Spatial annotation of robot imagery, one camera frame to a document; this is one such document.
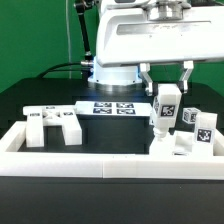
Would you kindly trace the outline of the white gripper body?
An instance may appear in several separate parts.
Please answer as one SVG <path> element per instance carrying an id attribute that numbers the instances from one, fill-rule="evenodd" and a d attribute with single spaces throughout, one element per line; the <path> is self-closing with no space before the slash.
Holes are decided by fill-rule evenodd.
<path id="1" fill-rule="evenodd" d="M 193 7 L 179 21 L 150 21 L 141 8 L 108 10 L 98 27 L 103 67 L 224 59 L 224 6 Z"/>

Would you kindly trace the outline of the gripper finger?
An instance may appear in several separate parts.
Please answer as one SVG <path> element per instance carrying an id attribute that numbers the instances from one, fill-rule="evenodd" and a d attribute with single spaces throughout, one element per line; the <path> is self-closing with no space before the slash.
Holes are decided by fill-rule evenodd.
<path id="1" fill-rule="evenodd" d="M 178 87 L 182 93 L 186 93 L 188 91 L 188 79 L 194 69 L 193 61 L 184 61 L 182 66 L 182 74 L 178 81 Z"/>
<path id="2" fill-rule="evenodd" d="M 139 65 L 140 68 L 140 77 L 145 84 L 145 91 L 148 96 L 153 95 L 153 81 L 149 76 L 148 72 L 150 71 L 150 64 L 149 63 L 141 63 Z"/>

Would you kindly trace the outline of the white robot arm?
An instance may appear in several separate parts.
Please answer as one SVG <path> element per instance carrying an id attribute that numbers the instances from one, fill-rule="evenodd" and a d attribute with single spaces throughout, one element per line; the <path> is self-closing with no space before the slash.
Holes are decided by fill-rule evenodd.
<path id="1" fill-rule="evenodd" d="M 96 63 L 102 68 L 224 60 L 224 6 L 192 6 L 188 0 L 102 0 Z"/>

